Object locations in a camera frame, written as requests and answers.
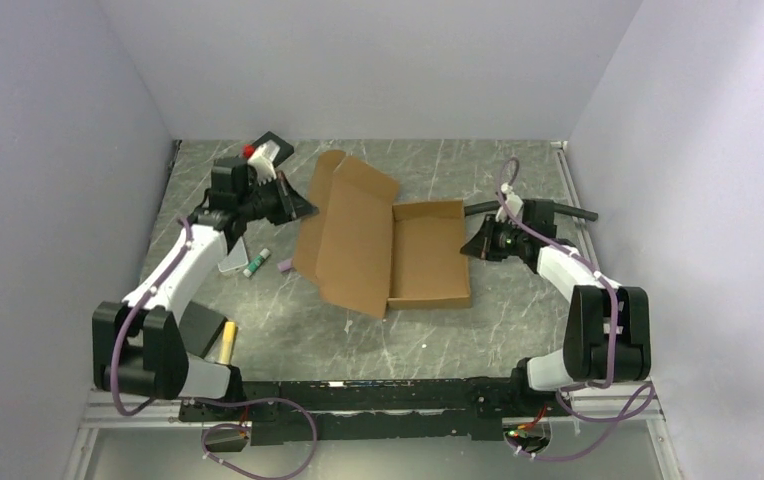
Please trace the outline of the pink marker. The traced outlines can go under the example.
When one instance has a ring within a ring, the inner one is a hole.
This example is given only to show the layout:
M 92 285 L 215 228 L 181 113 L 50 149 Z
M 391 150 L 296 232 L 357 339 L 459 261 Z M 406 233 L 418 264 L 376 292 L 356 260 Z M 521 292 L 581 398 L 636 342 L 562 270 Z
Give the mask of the pink marker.
M 293 260 L 286 259 L 278 263 L 278 269 L 282 273 L 290 272 L 293 269 Z

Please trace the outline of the brown cardboard box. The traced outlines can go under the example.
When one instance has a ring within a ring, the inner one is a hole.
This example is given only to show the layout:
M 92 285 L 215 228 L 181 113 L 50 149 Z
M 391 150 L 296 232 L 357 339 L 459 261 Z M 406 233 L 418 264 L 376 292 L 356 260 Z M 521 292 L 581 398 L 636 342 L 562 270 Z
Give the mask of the brown cardboard box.
M 341 150 L 316 161 L 293 269 L 329 304 L 384 318 L 390 309 L 472 304 L 460 199 L 402 203 L 397 180 Z

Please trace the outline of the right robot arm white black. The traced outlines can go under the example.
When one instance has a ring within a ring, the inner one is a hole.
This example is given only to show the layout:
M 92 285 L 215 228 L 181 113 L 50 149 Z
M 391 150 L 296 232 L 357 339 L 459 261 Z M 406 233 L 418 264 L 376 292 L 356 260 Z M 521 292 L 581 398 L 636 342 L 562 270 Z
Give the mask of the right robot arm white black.
M 509 388 L 513 409 L 532 415 L 550 391 L 646 379 L 652 366 L 647 293 L 608 278 L 557 235 L 556 216 L 595 221 L 597 214 L 542 199 L 524 200 L 515 216 L 505 207 L 493 212 L 492 206 L 466 208 L 466 214 L 483 219 L 461 254 L 488 262 L 516 257 L 569 303 L 559 349 L 520 365 L 526 377 Z

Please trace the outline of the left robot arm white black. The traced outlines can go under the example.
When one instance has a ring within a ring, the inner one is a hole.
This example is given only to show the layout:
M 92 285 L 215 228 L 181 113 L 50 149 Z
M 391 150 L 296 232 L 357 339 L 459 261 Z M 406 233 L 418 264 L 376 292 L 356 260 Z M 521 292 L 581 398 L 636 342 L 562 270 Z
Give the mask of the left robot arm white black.
M 171 251 L 135 290 L 118 302 L 103 302 L 92 316 L 93 381 L 118 399 L 150 401 L 206 398 L 222 420 L 245 406 L 241 373 L 234 366 L 190 354 L 180 321 L 209 273 L 228 256 L 251 222 L 283 225 L 318 213 L 285 174 L 262 174 L 242 157 L 218 159 L 203 201 L 186 217 Z

